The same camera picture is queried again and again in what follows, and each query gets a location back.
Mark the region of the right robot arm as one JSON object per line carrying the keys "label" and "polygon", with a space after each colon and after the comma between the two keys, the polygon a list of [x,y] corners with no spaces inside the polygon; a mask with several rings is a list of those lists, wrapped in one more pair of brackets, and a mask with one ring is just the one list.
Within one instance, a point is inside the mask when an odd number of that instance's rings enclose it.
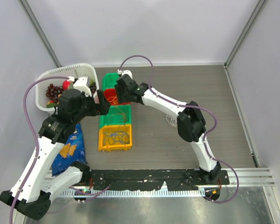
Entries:
{"label": "right robot arm", "polygon": [[120,103],[134,102],[153,107],[176,120],[179,136],[192,146],[206,184],[218,180],[220,162],[213,155],[206,137],[206,121],[203,108],[194,101],[190,103],[172,99],[146,83],[137,84],[128,74],[120,75],[115,90]]}

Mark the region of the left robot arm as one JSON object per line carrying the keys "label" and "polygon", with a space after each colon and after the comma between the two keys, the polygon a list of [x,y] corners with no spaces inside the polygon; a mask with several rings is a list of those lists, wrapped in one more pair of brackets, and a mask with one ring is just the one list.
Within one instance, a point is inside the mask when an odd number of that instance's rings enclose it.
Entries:
{"label": "left robot arm", "polygon": [[90,168],[80,162],[72,163],[66,171],[49,182],[44,179],[53,160],[74,133],[76,124],[87,116],[108,113],[111,104],[101,90],[96,93],[97,103],[92,96],[80,90],[65,90],[61,94],[56,111],[42,123],[35,152],[24,172],[11,190],[0,194],[0,201],[33,220],[40,220],[63,191],[74,184],[85,186],[89,183]]}

